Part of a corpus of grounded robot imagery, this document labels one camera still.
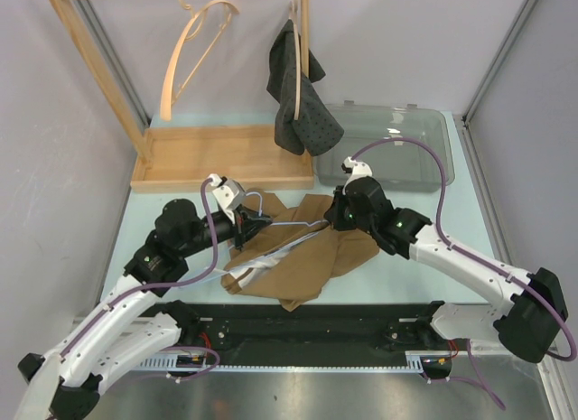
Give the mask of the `blue wire hanger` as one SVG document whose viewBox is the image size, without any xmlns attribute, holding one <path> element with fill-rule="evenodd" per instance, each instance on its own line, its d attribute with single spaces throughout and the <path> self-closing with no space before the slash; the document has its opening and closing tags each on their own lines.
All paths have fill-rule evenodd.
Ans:
<svg viewBox="0 0 578 420">
<path fill-rule="evenodd" d="M 258 206 L 258 211 L 257 214 L 258 215 L 262 215 L 263 214 L 263 206 L 264 206 L 264 193 L 262 193 L 261 191 L 249 191 L 247 193 L 247 196 L 257 196 L 259 199 L 259 206 Z M 308 222 L 308 221 L 304 221 L 304 220 L 299 220 L 299 221 L 273 221 L 270 224 L 270 227 L 286 227 L 286 226 L 300 226 L 300 227 L 307 227 L 307 228 L 312 228 L 312 227 L 316 227 L 316 226 L 321 226 L 321 225 L 325 225 L 327 224 L 326 220 L 315 220 L 312 222 Z M 228 273 L 228 270 L 224 270 L 224 269 L 219 269 L 219 268 L 215 268 L 213 269 L 207 276 L 203 277 L 200 280 L 200 283 L 207 283 L 211 280 L 217 279 L 218 277 L 222 277 L 225 274 Z"/>
</svg>

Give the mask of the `tan cloth garment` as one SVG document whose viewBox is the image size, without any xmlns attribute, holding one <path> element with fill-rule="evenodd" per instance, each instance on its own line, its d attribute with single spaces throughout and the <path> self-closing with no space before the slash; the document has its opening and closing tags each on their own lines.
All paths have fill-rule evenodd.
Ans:
<svg viewBox="0 0 578 420">
<path fill-rule="evenodd" d="M 306 194 L 298 205 L 285 206 L 277 195 L 264 193 L 263 214 L 273 221 L 312 222 L 324 219 L 332 197 Z M 258 210 L 257 196 L 244 204 Z M 242 250 L 232 250 L 220 278 L 228 294 L 276 299 L 288 312 L 311 301 L 335 277 L 362 266 L 379 252 L 375 241 L 359 230 L 340 232 L 329 223 L 312 228 L 270 227 L 261 230 Z"/>
</svg>

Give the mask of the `dark grey dotted skirt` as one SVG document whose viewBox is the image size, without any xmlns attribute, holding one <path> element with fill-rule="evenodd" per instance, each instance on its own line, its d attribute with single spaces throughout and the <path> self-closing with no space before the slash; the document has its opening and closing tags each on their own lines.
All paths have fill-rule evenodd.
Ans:
<svg viewBox="0 0 578 420">
<path fill-rule="evenodd" d="M 275 143 L 296 154 L 319 156 L 329 152 L 344 130 L 322 102 L 313 84 L 326 76 L 313 54 L 309 72 L 297 70 L 294 24 L 287 21 L 269 52 L 268 94 L 279 104 L 275 115 Z"/>
</svg>

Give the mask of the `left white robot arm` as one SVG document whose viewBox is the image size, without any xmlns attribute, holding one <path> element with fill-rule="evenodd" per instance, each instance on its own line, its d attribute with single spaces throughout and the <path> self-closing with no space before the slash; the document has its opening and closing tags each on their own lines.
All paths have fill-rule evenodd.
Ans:
<svg viewBox="0 0 578 420">
<path fill-rule="evenodd" d="M 271 225 L 269 216 L 242 203 L 221 203 L 200 217 L 194 203 L 173 200 L 107 297 L 67 336 L 18 364 L 28 384 L 18 419 L 83 419 L 128 371 L 161 350 L 187 348 L 200 336 L 198 314 L 182 301 L 161 306 L 139 331 L 124 330 L 174 287 L 185 285 L 187 257 L 222 242 L 241 248 Z"/>
</svg>

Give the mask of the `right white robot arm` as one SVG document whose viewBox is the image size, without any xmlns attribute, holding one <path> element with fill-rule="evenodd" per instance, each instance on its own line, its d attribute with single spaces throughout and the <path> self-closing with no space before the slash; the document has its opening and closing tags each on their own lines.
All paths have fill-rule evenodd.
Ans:
<svg viewBox="0 0 578 420">
<path fill-rule="evenodd" d="M 489 303 L 479 314 L 438 303 L 432 317 L 416 326 L 416 337 L 427 349 L 449 339 L 498 341 L 520 359 L 539 363 L 567 329 L 568 310 L 556 274 L 543 267 L 531 273 L 508 266 L 452 241 L 426 216 L 394 207 L 369 176 L 336 187 L 324 217 L 334 229 L 359 230 L 390 256 L 429 266 Z"/>
</svg>

